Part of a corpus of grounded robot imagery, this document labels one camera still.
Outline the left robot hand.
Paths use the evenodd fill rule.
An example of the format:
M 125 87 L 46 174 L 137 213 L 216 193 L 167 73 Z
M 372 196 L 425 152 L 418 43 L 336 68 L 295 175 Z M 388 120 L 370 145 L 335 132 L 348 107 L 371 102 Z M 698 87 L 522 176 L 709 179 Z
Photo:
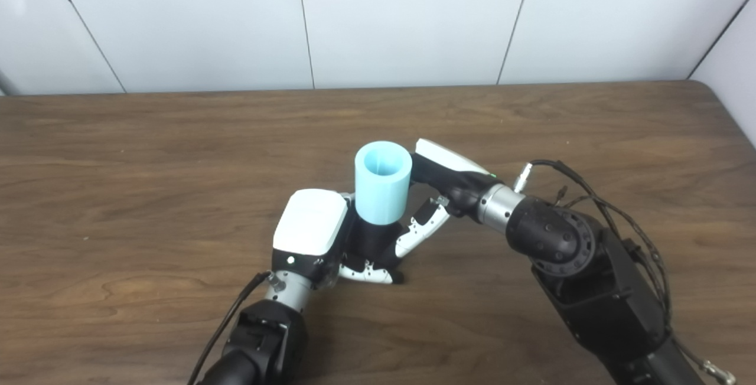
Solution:
M 399 223 L 362 219 L 351 194 L 299 190 L 273 233 L 272 271 L 295 273 L 316 289 L 332 288 L 340 278 L 402 285 L 395 242 L 403 231 Z

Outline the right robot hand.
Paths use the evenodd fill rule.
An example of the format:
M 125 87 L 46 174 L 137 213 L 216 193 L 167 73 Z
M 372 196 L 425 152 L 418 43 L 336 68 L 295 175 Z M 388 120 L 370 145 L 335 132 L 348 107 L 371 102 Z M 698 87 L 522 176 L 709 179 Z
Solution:
M 421 138 L 412 154 L 410 182 L 438 192 L 410 219 L 408 231 L 397 238 L 395 255 L 400 259 L 435 234 L 450 217 L 468 216 L 479 221 L 478 208 L 484 196 L 503 186 L 496 176 L 467 157 L 429 139 Z

